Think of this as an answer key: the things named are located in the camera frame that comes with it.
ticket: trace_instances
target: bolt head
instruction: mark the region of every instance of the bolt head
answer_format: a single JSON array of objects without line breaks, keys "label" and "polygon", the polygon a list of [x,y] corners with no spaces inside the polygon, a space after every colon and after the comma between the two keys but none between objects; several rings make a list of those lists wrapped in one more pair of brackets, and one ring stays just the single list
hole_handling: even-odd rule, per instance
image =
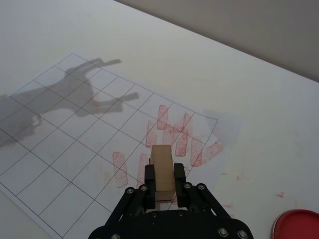
[{"label": "bolt head", "polygon": [[184,184],[184,188],[190,188],[190,187],[191,187],[190,183],[185,183]]},{"label": "bolt head", "polygon": [[225,238],[228,236],[228,231],[225,228],[220,228],[218,229],[218,234]]},{"label": "bolt head", "polygon": [[132,189],[132,188],[129,188],[128,190],[126,190],[126,192],[130,194],[130,193],[133,192],[133,189]]},{"label": "bolt head", "polygon": [[120,239],[120,235],[119,234],[113,234],[111,235],[111,239]]},{"label": "bolt head", "polygon": [[237,232],[238,236],[240,239],[247,239],[248,238],[248,234],[247,232],[245,232],[244,230],[239,230]]}]

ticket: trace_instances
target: gray wall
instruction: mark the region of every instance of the gray wall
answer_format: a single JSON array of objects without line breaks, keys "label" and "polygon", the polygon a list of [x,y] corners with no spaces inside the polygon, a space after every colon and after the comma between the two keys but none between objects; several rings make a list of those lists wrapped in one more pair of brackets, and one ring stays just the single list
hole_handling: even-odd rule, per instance
[{"label": "gray wall", "polygon": [[319,82],[318,0],[119,0]]}]

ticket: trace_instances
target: grid line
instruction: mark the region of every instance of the grid line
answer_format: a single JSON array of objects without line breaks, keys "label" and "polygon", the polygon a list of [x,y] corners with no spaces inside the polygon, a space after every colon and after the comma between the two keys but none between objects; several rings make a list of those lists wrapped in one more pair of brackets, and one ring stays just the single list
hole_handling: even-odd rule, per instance
[{"label": "grid line", "polygon": [[[76,56],[82,58],[83,60],[86,60],[86,59],[84,59],[82,56],[77,55],[76,53],[72,53],[72,54],[74,54],[74,55],[76,55]],[[117,76],[117,74],[115,74],[115,73],[113,73],[113,72],[111,72],[111,71],[109,71],[109,70],[106,70],[106,69],[104,69],[104,68],[101,68],[101,69],[103,69],[103,70],[105,70],[105,71],[108,71],[108,72],[110,72],[111,74]],[[137,85],[137,86],[139,86],[139,87],[141,87],[141,88],[143,88],[143,89],[145,89],[145,90],[150,91],[149,89],[147,89],[147,88],[145,88],[145,87],[143,87],[143,86],[141,86],[141,85],[139,85],[139,84],[137,84],[137,83],[135,83],[135,82],[133,82],[133,81],[130,81],[130,80],[126,79],[126,78],[123,78],[123,79],[124,79],[124,80],[127,80],[127,81],[129,81],[129,82],[131,82],[131,83],[133,83],[133,84],[135,84],[135,85]],[[168,100],[168,101],[171,101],[171,102],[173,102],[173,103],[175,103],[175,104],[177,104],[177,105],[179,105],[179,106],[181,106],[181,107],[184,107],[184,108],[188,109],[189,111],[193,111],[193,110],[191,110],[191,109],[189,109],[189,108],[187,108],[187,107],[185,107],[185,106],[182,106],[182,105],[180,105],[179,103],[176,103],[175,101],[172,101],[172,100],[170,100],[170,99],[168,99],[168,98],[166,98],[166,97],[164,97],[164,96],[161,96],[161,95],[159,95],[159,94],[157,94],[157,93],[155,93],[155,92],[153,92],[153,91],[151,91],[151,92],[152,92],[153,94],[155,94],[155,95],[157,95],[157,96],[160,96],[160,97],[163,97],[164,99],[166,99],[166,100]],[[213,118],[213,117],[208,117],[208,116],[204,116],[204,117],[210,118],[210,119],[214,119],[214,120],[218,120],[218,119]]]},{"label": "grid line", "polygon": [[[70,55],[68,55],[68,56],[66,56],[65,58],[63,58],[61,61],[63,61],[63,60],[65,60],[67,57],[69,57],[69,56],[71,56],[72,54],[70,54]],[[41,73],[39,76],[37,76],[36,78],[34,78],[33,80],[31,80],[29,83],[27,83],[26,85],[24,85],[23,87],[21,87],[20,89],[18,89],[16,92],[18,92],[18,91],[20,91],[21,89],[23,89],[25,86],[27,86],[28,84],[30,84],[32,81],[35,81],[38,77],[40,77],[41,75],[43,75],[45,72],[47,72],[48,70],[50,70],[50,69],[52,69],[53,67],[56,67],[56,68],[58,68],[58,69],[60,69],[59,67],[57,67],[56,65],[57,64],[59,64],[61,61],[59,61],[58,63],[56,63],[55,65],[53,65],[52,67],[50,67],[49,69],[47,69],[46,71],[44,71],[43,73]],[[50,111],[50,109],[52,109],[53,107],[55,107],[58,103],[60,103],[62,100],[66,100],[66,101],[68,101],[68,102],[70,102],[70,103],[72,103],[72,104],[74,104],[73,102],[71,102],[71,101],[69,101],[68,99],[66,99],[66,97],[67,96],[69,96],[72,92],[74,92],[75,90],[77,90],[80,86],[82,86],[83,84],[87,84],[87,85],[89,85],[90,87],[92,87],[92,88],[95,88],[95,87],[93,87],[92,85],[90,85],[90,84],[88,84],[87,82],[89,81],[89,79],[91,79],[94,75],[96,75],[97,73],[99,73],[101,70],[104,70],[104,71],[107,71],[107,72],[110,72],[110,71],[108,71],[108,70],[106,70],[106,69],[104,69],[104,68],[101,68],[101,67],[99,67],[99,66],[97,66],[97,68],[99,68],[99,70],[95,73],[95,74],[93,74],[90,78],[88,78],[88,80],[86,80],[86,81],[81,81],[81,80],[79,80],[78,78],[76,78],[76,77],[74,77],[73,75],[71,75],[71,73],[72,72],[70,72],[70,73],[67,73],[67,72],[65,72],[65,71],[63,71],[66,75],[64,76],[64,78],[66,77],[66,76],[68,76],[68,75],[71,75],[72,77],[74,77],[75,79],[77,79],[77,80],[79,80],[80,82],[81,82],[81,84],[78,86],[78,87],[76,87],[74,90],[72,90],[68,95],[66,95],[65,97],[62,97],[62,99],[61,100],[59,100],[55,105],[53,105],[51,108],[49,108],[46,112],[48,112],[48,111]],[[112,83],[114,80],[116,80],[119,76],[117,75],[117,74],[114,74],[114,75],[116,75],[116,78],[115,79],[113,79],[110,83]],[[139,85],[139,84],[136,84],[136,83],[134,83],[134,82],[132,82],[132,81],[130,81],[130,80],[127,80],[127,81],[129,81],[129,82],[131,82],[131,83],[133,83],[133,86],[134,85],[137,85],[137,86],[139,86],[139,87],[141,87],[141,88],[143,88],[143,89],[146,89],[145,87],[143,87],[143,86],[141,86],[141,85]],[[40,157],[38,157],[36,154],[34,154],[33,152],[32,152],[32,150],[35,148],[35,147],[33,147],[31,150],[29,150],[28,148],[26,148],[24,145],[22,145],[19,141],[17,141],[15,138],[13,138],[14,136],[16,136],[18,133],[20,133],[21,131],[23,131],[23,130],[25,130],[27,127],[29,127],[31,124],[29,124],[26,128],[24,128],[24,129],[22,129],[21,131],[19,131],[17,134],[15,134],[14,136],[10,136],[8,133],[6,133],[10,138],[5,142],[5,143],[7,143],[10,139],[13,139],[13,140],[15,140],[16,141],[16,143],[19,143],[20,145],[22,145],[24,148],[26,148],[27,149],[27,153],[25,154],[25,155],[27,155],[28,153],[32,153],[33,155],[35,155],[37,158],[39,158],[40,160],[42,160],[44,163],[46,163],[47,165],[48,165],[48,167],[40,174],[40,175],[42,175],[48,168],[52,168],[55,172],[57,172],[58,174],[60,174],[63,178],[65,178],[69,183],[67,184],[67,186],[65,186],[64,187],[64,189],[50,202],[50,204],[47,206],[47,207],[49,207],[51,204],[52,204],[52,202],[70,185],[70,184],[72,184],[72,185],[74,185],[76,188],[78,188],[79,190],[81,190],[83,193],[85,193],[87,196],[89,196],[91,199],[93,199],[93,201],[90,203],[90,205],[84,210],[84,212],[78,217],[78,219],[72,224],[72,226],[67,230],[67,232],[63,235],[63,237],[69,232],[69,230],[76,224],[76,222],[81,218],[81,216],[83,216],[83,214],[87,211],[87,209],[92,205],[92,203],[93,202],[96,202],[96,203],[98,203],[100,206],[102,206],[103,208],[105,208],[103,205],[101,205],[98,201],[96,201],[96,199],[98,198],[98,196],[102,193],[102,191],[106,188],[106,186],[110,183],[110,181],[115,177],[115,175],[116,175],[116,173],[119,171],[119,170],[121,170],[121,167],[124,165],[124,164],[122,164],[120,167],[118,167],[118,166],[116,166],[116,165],[114,165],[112,162],[110,162],[110,161],[108,161],[107,159],[105,159],[103,156],[101,156],[99,153],[100,153],[100,151],[105,147],[105,145],[120,131],[121,133],[123,133],[123,134],[125,134],[125,135],[127,135],[126,133],[124,133],[124,132],[122,132],[121,131],[121,129],[122,129],[122,127],[126,124],[126,122],[137,112],[137,111],[139,111],[139,112],[142,112],[142,111],[140,111],[140,108],[145,104],[145,102],[147,102],[147,100],[153,95],[153,94],[155,94],[155,95],[158,95],[158,96],[160,96],[160,97],[163,97],[163,96],[161,96],[161,95],[159,95],[159,94],[157,94],[157,93],[155,93],[155,92],[152,92],[152,91],[150,91],[149,89],[146,89],[147,91],[150,91],[152,94],[144,101],[144,103],[140,106],[140,107],[138,107],[138,108],[135,108],[135,107],[133,107],[133,106],[131,106],[131,105],[129,105],[129,104],[127,104],[127,103],[125,103],[124,101],[122,101],[121,100],[121,98],[125,95],[125,94],[127,94],[127,92],[133,87],[131,87],[122,97],[119,97],[118,99],[117,98],[114,98],[113,96],[111,96],[111,97],[113,97],[114,99],[116,99],[116,101],[103,113],[103,114],[101,114],[101,116],[99,116],[99,117],[97,117],[97,116],[95,116],[94,114],[92,114],[92,113],[90,113],[90,112],[88,112],[87,110],[85,110],[85,109],[83,109],[83,107],[85,106],[85,105],[87,105],[91,100],[92,100],[92,98],[94,98],[98,93],[100,93],[100,92],[103,92],[104,94],[107,94],[107,93],[105,93],[103,90],[107,87],[107,86],[105,86],[103,89],[97,89],[97,88],[95,88],[95,89],[97,89],[98,90],[98,92],[93,96],[93,97],[91,97],[82,107],[79,107],[79,109],[77,110],[77,111],[75,111],[71,116],[69,116],[60,126],[58,126],[58,127],[56,127],[55,125],[53,125],[51,122],[49,122],[49,121],[47,121],[46,119],[44,119],[42,116],[46,113],[46,112],[44,112],[42,115],[39,115],[39,114],[37,114],[37,113],[35,113],[34,111],[32,111],[31,109],[29,109],[26,105],[23,105],[23,104],[21,104],[20,102],[18,102],[17,100],[15,100],[14,98],[12,98],[11,96],[9,96],[11,99],[13,99],[14,101],[16,101],[17,103],[19,103],[20,105],[22,105],[22,107],[21,108],[19,108],[18,110],[16,110],[14,113],[12,113],[11,115],[13,115],[13,114],[15,114],[17,111],[19,111],[20,109],[22,109],[23,107],[25,107],[25,108],[27,108],[27,109],[29,109],[30,111],[32,111],[36,116],[39,116],[41,119],[43,119],[43,120],[45,120],[46,122],[48,122],[49,124],[51,124],[51,125],[53,125],[54,127],[55,127],[55,130],[54,131],[52,131],[49,135],[47,135],[44,139],[42,139],[35,147],[37,147],[40,143],[42,143],[47,137],[49,137],[52,133],[54,133],[57,129],[59,129],[59,130],[61,130],[62,132],[64,132],[62,129],[60,129],[60,127],[68,120],[68,119],[70,119],[70,117],[72,117],[74,114],[76,114],[76,112],[78,112],[79,110],[84,110],[85,112],[87,112],[88,114],[90,114],[90,115],[93,115],[94,117],[96,117],[97,119],[90,125],[90,127],[88,127],[79,137],[77,137],[77,138],[74,138],[74,137],[72,137],[72,136],[70,136],[68,133],[66,133],[66,132],[64,132],[65,134],[67,134],[68,136],[70,136],[73,140],[74,140],[74,142],[69,146],[69,147],[67,147],[67,149],[66,150],[64,150],[51,164],[47,164],[46,162],[44,162]],[[45,87],[45,86],[43,86],[44,88],[46,88],[46,90],[43,92],[43,93],[41,93],[41,94],[39,94],[37,97],[35,97],[32,101],[34,101],[36,98],[38,98],[40,95],[42,95],[42,94],[44,94],[46,91],[51,91],[51,92],[53,92],[52,90],[50,90],[50,88],[47,88],[47,87]],[[196,114],[198,114],[198,115],[201,115],[201,116],[204,116],[204,115],[202,115],[202,114],[200,114],[200,113],[198,113],[198,112],[196,112],[196,111],[193,111],[193,110],[191,110],[191,109],[189,109],[189,108],[187,108],[187,107],[185,107],[185,106],[182,106],[182,105],[180,105],[180,104],[178,104],[178,103],[176,103],[176,102],[174,102],[174,101],[172,101],[172,100],[170,100],[170,99],[168,99],[168,98],[166,98],[166,97],[163,97],[164,99],[166,99],[166,100],[169,100],[170,102],[171,102],[171,104],[170,104],[170,106],[168,107],[168,109],[165,111],[165,113],[169,110],[169,108],[173,105],[173,104],[176,104],[176,105],[178,105],[178,106],[181,106],[181,107],[184,107],[184,108],[186,108],[186,109],[188,109],[188,110],[190,110],[190,111],[192,111],[193,112],[193,114],[192,114],[192,116],[190,117],[190,119],[189,119],[189,121],[191,120],[191,118],[194,116],[194,114],[196,113]],[[90,159],[90,161],[84,166],[84,168],[96,157],[96,155],[99,155],[100,157],[102,157],[103,159],[105,159],[105,160],[107,160],[109,163],[111,163],[113,166],[115,166],[118,170],[117,170],[117,172],[116,173],[114,173],[114,175],[111,177],[111,179],[107,182],[107,184],[103,187],[103,189],[99,192],[99,194],[95,197],[95,198],[93,198],[93,197],[91,197],[90,195],[88,195],[86,192],[84,192],[81,188],[79,188],[77,185],[75,185],[74,183],[73,183],[73,180],[83,171],[83,169],[84,168],[82,168],[82,170],[80,170],[79,171],[79,173],[77,173],[77,175],[75,176],[75,177],[73,177],[73,179],[72,180],[68,180],[66,177],[64,177],[60,172],[58,172],[57,170],[55,170],[53,167],[51,167],[51,165],[61,156],[61,155],[63,155],[75,142],[78,142],[78,143],[80,143],[81,145],[83,145],[83,146],[85,146],[86,148],[88,148],[89,150],[91,150],[89,147],[87,147],[86,145],[84,145],[83,143],[81,143],[81,142],[79,142],[78,141],[78,139],[87,131],[87,130],[89,130],[91,127],[92,127],[92,125],[93,124],[95,124],[96,122],[97,122],[97,120],[98,119],[100,119],[100,120],[102,120],[101,119],[101,117],[104,115],[104,114],[106,114],[107,113],[107,111],[116,103],[116,102],[118,102],[118,101],[120,101],[122,104],[126,104],[126,105],[129,105],[130,107],[132,107],[132,108],[134,108],[135,109],[135,112],[125,121],[125,123],[119,128],[119,129],[117,129],[117,132],[104,144],[104,146],[96,153],[96,152],[94,152],[95,153],[95,155]],[[218,120],[218,119],[215,119],[215,118],[211,118],[211,117],[207,117],[207,116],[204,116],[204,117],[206,117],[206,118],[210,118],[210,119],[214,119],[214,120]],[[210,136],[208,137],[208,140],[210,139],[210,137],[211,137],[211,135],[213,134],[213,131],[214,131],[214,129],[215,129],[215,126],[214,126],[214,128],[213,128],[213,130],[212,130],[212,132],[211,132],[211,134],[210,134]],[[177,138],[179,137],[179,135],[182,133],[182,131],[181,132],[179,132],[179,134],[178,134],[178,136],[176,137],[176,139],[173,141],[173,143],[172,143],[172,145],[176,142],[176,140],[177,140]],[[129,136],[130,138],[132,138],[132,139],[134,139],[135,141],[137,141],[137,142],[139,142],[139,144],[138,144],[138,146],[140,145],[140,144],[142,144],[142,145],[144,145],[142,142],[143,142],[143,140],[145,139],[145,137],[147,136],[147,134],[143,137],[143,139],[141,140],[141,141],[138,141],[138,140],[136,140],[136,139],[134,139],[133,137],[131,137],[130,135],[127,135],[127,136]],[[127,160],[131,157],[131,155],[136,151],[136,149],[138,148],[138,146],[131,152],[131,154],[127,157],[127,159],[125,160],[125,162],[124,163],[126,163],[127,162]],[[32,184],[40,175],[38,175],[31,183],[29,183],[25,188],[23,188],[19,193],[17,193],[15,196],[18,198],[18,194],[20,194],[24,189],[26,189],[30,184]]]}]

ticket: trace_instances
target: wooden block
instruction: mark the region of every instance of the wooden block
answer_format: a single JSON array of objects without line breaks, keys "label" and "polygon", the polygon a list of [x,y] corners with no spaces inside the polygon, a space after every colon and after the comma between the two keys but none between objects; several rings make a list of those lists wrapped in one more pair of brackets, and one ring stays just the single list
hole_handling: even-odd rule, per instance
[{"label": "wooden block", "polygon": [[154,164],[155,170],[156,201],[171,200],[175,193],[175,179],[170,145],[154,145],[150,164]]}]

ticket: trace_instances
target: screw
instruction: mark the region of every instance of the screw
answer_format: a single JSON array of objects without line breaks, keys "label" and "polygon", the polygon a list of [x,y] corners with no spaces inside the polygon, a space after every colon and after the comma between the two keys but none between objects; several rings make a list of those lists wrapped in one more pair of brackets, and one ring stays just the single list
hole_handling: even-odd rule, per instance
[{"label": "screw", "polygon": [[130,194],[130,193],[133,192],[133,189],[132,189],[132,188],[129,188],[128,190],[126,190],[126,192],[127,192],[128,194]]},{"label": "screw", "polygon": [[225,228],[220,228],[218,229],[218,233],[223,237],[227,237],[228,236],[228,231]]},{"label": "screw", "polygon": [[145,186],[145,185],[141,186],[142,191],[145,191],[146,189],[147,189],[147,186]]},{"label": "screw", "polygon": [[113,234],[111,235],[111,239],[120,239],[120,235],[119,234]]},{"label": "screw", "polygon": [[247,232],[245,232],[244,230],[239,230],[237,232],[238,236],[240,239],[247,239],[248,238],[248,234]]},{"label": "screw", "polygon": [[200,190],[204,190],[204,189],[205,189],[205,186],[202,185],[202,184],[200,184],[200,185],[198,186],[198,188],[199,188]]},{"label": "screw", "polygon": [[184,188],[190,188],[191,187],[191,184],[190,183],[185,183],[184,184]]}]

